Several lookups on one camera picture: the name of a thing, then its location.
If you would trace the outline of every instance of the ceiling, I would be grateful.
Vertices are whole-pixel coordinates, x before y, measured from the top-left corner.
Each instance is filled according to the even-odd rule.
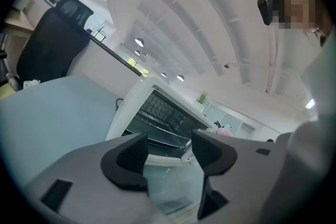
[[[199,91],[244,87],[301,111],[310,96],[300,76],[318,54],[318,42],[314,35],[264,25],[256,2],[107,0],[104,5],[126,49],[139,50],[141,56],[133,56],[153,72],[166,73],[167,81],[182,74],[184,84]],[[143,48],[134,41],[138,37]]]

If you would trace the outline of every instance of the gray plastic part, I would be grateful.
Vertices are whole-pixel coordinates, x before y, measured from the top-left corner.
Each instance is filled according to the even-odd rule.
[[[122,136],[74,150],[39,174],[26,189],[38,211],[58,223],[170,223],[150,202],[145,191],[121,190],[102,173],[103,155],[138,134]],[[72,182],[58,209],[52,212],[39,200],[57,180]]]
[[[324,120],[334,122],[333,117]],[[259,223],[286,221],[312,197],[327,176],[335,154],[336,136],[334,128],[325,129],[326,123],[320,121],[305,123],[293,134],[283,168],[261,211]]]
[[[238,159],[223,175],[208,177],[212,190],[223,195],[228,203],[199,223],[257,223],[284,163],[290,134],[267,143],[200,132],[233,147]],[[270,150],[268,156],[257,153],[260,148]]]

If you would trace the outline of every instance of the white wall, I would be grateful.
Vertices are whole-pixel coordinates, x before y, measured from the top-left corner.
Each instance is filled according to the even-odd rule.
[[[126,97],[140,77],[92,40],[72,61],[67,76],[86,75],[120,98]]]
[[[115,52],[125,61],[127,61],[130,57],[133,57],[125,48],[121,45],[119,45],[116,49]]]
[[[79,0],[81,1],[83,4],[87,5],[89,8],[91,8],[94,12],[93,15],[91,15],[86,24],[84,29],[91,29],[92,31],[97,30],[97,28],[103,23],[105,23],[106,21],[108,23],[106,24],[106,27],[104,28],[103,31],[106,32],[106,34],[108,34],[107,38],[113,34],[113,32],[116,30],[110,15],[110,12],[108,11],[107,8],[95,3],[92,0]]]
[[[267,141],[268,139],[273,139],[274,141],[277,139],[279,133],[272,130],[271,128],[264,126],[260,133],[253,137],[254,140],[259,140],[259,141]]]
[[[170,85],[186,101],[193,104],[201,90],[196,92],[183,86],[184,83],[174,80]],[[204,81],[204,85],[210,88],[210,83]],[[208,97],[220,104],[219,108],[255,127],[253,139],[256,139],[257,134],[262,131],[260,126],[268,126],[278,133],[287,133],[296,130],[299,125],[309,120],[308,117],[274,98],[268,95],[262,97],[259,92],[249,89],[245,91],[243,87],[236,87],[235,91],[229,86],[218,87],[217,94],[212,95],[209,91]]]
[[[252,136],[254,136],[255,130],[252,131],[251,129],[247,128],[244,124],[239,128],[239,130],[236,132],[237,138],[243,138],[243,139],[251,139]]]

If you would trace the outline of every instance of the ceiling light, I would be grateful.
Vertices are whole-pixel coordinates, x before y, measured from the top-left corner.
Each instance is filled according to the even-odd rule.
[[[306,109],[311,109],[315,105],[315,100],[311,99],[309,103],[306,105]]]
[[[143,45],[145,44],[145,42],[143,41],[142,38],[136,38],[135,42],[140,46],[143,47]]]
[[[184,81],[184,76],[182,76],[182,75],[177,75],[177,78],[181,81]]]

